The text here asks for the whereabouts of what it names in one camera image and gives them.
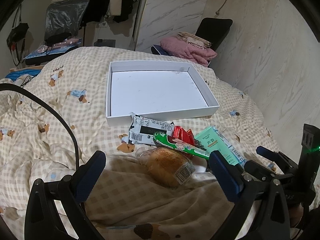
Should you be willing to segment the red snack packet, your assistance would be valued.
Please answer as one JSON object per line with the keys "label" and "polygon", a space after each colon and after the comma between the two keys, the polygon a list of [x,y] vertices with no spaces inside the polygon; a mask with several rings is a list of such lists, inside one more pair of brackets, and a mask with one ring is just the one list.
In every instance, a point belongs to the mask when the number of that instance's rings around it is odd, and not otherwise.
{"label": "red snack packet", "polygon": [[176,139],[179,139],[183,142],[195,146],[195,139],[191,129],[186,131],[181,126],[175,126],[172,136]]}

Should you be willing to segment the pink folded blanket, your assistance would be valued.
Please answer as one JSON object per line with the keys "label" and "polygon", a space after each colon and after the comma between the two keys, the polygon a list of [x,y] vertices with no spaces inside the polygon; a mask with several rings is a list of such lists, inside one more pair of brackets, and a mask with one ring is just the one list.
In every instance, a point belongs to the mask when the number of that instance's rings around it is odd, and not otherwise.
{"label": "pink folded blanket", "polygon": [[176,37],[163,38],[160,46],[172,56],[187,59],[204,67],[217,56],[217,53],[210,48],[198,48]]}

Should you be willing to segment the white shallow cardboard box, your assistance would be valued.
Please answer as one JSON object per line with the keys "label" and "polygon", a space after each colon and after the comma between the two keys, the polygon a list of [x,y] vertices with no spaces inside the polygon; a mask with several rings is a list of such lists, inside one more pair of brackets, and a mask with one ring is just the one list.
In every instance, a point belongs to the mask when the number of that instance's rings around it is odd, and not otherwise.
{"label": "white shallow cardboard box", "polygon": [[125,126],[131,114],[158,121],[214,115],[220,104],[200,72],[174,61],[114,61],[106,88],[109,126]]}

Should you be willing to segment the black white snack wrapper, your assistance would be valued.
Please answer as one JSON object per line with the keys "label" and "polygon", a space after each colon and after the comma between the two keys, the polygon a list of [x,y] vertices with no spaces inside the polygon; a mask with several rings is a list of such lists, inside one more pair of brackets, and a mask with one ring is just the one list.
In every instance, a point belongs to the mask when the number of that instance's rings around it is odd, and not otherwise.
{"label": "black white snack wrapper", "polygon": [[173,122],[163,122],[146,118],[135,113],[131,113],[132,122],[129,127],[129,144],[155,145],[153,135],[156,132],[172,135],[175,125]]}

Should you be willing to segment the green candy stick package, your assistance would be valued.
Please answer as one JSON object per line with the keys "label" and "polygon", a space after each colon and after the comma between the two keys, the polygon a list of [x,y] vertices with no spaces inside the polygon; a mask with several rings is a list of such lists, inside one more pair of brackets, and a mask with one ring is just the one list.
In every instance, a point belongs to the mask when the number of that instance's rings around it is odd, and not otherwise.
{"label": "green candy stick package", "polygon": [[156,132],[153,135],[153,140],[156,145],[167,147],[182,153],[191,154],[206,160],[208,160],[210,156],[210,154],[207,153],[205,150],[202,150],[191,144],[183,142],[180,139],[169,136],[166,133]]}

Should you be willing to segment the black hanging bag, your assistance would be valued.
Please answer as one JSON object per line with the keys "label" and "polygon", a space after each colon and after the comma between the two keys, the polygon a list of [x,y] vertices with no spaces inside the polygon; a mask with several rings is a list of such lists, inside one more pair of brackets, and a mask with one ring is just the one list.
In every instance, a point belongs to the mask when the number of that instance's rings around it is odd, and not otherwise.
{"label": "black hanging bag", "polygon": [[[24,61],[23,53],[25,49],[25,36],[28,29],[28,23],[20,23],[17,27],[11,30],[7,38],[7,46],[10,50],[12,61],[16,67]],[[22,41],[22,45],[20,51],[18,51],[17,44],[20,41]]]}

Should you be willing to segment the blue book under blanket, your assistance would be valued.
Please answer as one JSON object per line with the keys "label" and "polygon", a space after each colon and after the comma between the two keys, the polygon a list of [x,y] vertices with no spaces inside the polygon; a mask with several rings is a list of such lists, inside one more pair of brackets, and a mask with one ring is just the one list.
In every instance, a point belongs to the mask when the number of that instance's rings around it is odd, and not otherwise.
{"label": "blue book under blanket", "polygon": [[166,50],[164,50],[160,45],[153,45],[151,48],[151,52],[154,55],[165,55],[165,56],[171,56],[170,53],[168,53]]}

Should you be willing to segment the packaged bread bun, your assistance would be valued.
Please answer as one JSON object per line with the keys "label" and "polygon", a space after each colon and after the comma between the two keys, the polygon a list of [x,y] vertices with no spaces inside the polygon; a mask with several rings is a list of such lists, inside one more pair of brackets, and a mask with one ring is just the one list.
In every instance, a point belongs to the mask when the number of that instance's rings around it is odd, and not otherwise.
{"label": "packaged bread bun", "polygon": [[154,180],[163,186],[177,188],[195,172],[193,163],[178,151],[166,147],[138,149],[136,158]]}

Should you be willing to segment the folded beige cloth stack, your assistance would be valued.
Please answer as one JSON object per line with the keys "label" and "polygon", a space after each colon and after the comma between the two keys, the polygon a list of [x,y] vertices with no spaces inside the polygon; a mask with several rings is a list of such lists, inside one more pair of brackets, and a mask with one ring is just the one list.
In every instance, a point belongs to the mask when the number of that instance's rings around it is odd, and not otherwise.
{"label": "folded beige cloth stack", "polygon": [[210,48],[212,45],[209,41],[188,32],[179,32],[177,38],[198,48]]}

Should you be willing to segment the black plastic covered chair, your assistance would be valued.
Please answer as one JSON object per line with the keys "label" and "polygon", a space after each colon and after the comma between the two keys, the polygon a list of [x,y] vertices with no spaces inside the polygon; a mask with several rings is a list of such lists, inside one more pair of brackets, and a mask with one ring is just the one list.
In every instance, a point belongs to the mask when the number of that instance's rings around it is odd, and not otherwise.
{"label": "black plastic covered chair", "polygon": [[46,11],[44,42],[51,47],[78,35],[89,0],[64,0],[50,4]]}

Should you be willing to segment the green hand cream tube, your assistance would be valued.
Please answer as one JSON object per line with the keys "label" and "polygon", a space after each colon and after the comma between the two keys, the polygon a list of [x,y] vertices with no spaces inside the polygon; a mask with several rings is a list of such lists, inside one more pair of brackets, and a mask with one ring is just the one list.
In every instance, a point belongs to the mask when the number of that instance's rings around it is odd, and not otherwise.
{"label": "green hand cream tube", "polygon": [[195,139],[208,153],[219,151],[229,164],[240,164],[244,167],[245,158],[215,126],[209,126],[202,130],[195,136]]}

